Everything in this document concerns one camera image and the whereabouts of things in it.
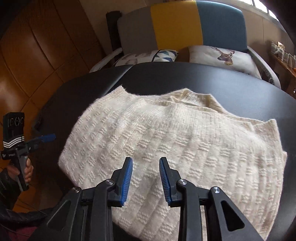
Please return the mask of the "person's left hand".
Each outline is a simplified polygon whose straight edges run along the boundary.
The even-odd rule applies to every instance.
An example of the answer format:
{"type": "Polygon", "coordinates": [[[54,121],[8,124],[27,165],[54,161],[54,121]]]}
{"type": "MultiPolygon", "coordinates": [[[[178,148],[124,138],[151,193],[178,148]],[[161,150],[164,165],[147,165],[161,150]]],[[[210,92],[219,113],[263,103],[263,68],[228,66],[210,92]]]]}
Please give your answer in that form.
{"type": "MultiPolygon", "coordinates": [[[[18,175],[20,174],[20,171],[14,166],[14,165],[8,165],[7,167],[7,171],[8,171],[8,175],[16,181],[18,175]]],[[[33,174],[33,165],[30,161],[29,158],[27,158],[27,162],[26,162],[26,167],[24,169],[24,173],[25,173],[25,182],[29,183],[32,179],[32,174],[33,174]]]]}

